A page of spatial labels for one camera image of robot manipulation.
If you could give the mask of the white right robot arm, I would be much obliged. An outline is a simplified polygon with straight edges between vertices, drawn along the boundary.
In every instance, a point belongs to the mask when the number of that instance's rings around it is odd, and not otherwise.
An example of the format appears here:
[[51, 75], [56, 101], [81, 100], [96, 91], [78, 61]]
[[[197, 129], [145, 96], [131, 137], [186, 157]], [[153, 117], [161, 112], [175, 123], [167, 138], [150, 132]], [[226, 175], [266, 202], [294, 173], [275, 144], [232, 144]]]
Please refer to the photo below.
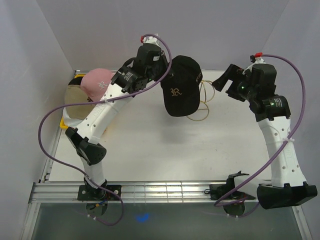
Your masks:
[[[291, 127], [288, 100], [276, 94], [277, 70], [274, 65], [265, 62], [265, 57], [286, 62], [300, 80], [302, 102], [294, 127]], [[317, 187], [308, 184], [302, 173], [293, 139], [306, 108], [304, 78], [299, 69], [282, 56], [259, 52], [251, 55], [250, 61], [251, 65], [245, 69], [230, 64], [212, 86], [221, 92], [231, 81], [226, 94], [232, 99], [249, 103], [249, 109], [262, 132], [269, 160], [252, 175], [240, 171], [229, 175], [214, 206], [239, 204], [247, 196], [256, 198], [265, 210], [300, 206], [318, 195]]]

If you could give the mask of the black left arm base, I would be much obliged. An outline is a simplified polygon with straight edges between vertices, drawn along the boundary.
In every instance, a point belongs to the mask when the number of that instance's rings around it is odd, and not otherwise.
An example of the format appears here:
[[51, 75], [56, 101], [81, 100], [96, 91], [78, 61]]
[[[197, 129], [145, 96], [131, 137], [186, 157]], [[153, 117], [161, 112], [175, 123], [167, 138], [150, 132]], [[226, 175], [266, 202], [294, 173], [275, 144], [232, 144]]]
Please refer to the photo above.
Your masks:
[[109, 201], [118, 201], [115, 196], [121, 196], [122, 186], [119, 184], [103, 185], [104, 188], [113, 192], [107, 192], [100, 188], [92, 188], [90, 185], [81, 185], [78, 189], [77, 200], [86, 202], [85, 209], [87, 214], [94, 217], [103, 216], [107, 209]]

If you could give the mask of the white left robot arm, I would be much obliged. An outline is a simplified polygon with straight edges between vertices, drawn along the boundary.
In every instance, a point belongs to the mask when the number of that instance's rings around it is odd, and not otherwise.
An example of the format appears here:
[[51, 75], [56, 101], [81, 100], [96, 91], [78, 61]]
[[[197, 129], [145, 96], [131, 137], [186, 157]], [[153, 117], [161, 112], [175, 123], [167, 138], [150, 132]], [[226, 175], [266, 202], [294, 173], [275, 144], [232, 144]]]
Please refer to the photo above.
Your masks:
[[65, 134], [84, 167], [84, 182], [88, 193], [100, 200], [106, 195], [106, 179], [102, 160], [107, 150], [100, 139], [121, 108], [136, 95], [152, 88], [162, 81], [171, 68], [170, 50], [163, 51], [167, 45], [156, 34], [141, 37], [142, 45], [136, 57], [127, 60], [111, 79], [101, 98], [88, 116], [76, 127], [68, 127]]

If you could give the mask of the pink cap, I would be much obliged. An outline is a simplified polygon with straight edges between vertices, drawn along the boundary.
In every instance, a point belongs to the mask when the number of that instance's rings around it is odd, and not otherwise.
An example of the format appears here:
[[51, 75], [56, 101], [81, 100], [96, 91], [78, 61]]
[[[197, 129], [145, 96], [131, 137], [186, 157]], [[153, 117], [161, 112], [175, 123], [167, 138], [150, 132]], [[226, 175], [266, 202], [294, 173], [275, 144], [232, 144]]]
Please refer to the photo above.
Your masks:
[[96, 68], [89, 71], [81, 80], [80, 88], [93, 101], [100, 101], [114, 76], [108, 69]]

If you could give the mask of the black cap gold logo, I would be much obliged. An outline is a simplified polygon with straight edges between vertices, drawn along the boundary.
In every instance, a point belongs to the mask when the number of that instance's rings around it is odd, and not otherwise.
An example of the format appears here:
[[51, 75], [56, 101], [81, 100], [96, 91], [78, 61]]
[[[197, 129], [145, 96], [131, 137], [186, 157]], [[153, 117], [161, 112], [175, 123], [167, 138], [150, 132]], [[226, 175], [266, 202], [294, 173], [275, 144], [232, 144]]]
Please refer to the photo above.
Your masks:
[[172, 117], [186, 117], [200, 105], [199, 85], [203, 79], [200, 65], [191, 57], [178, 55], [172, 60], [170, 72], [160, 82], [167, 113]]

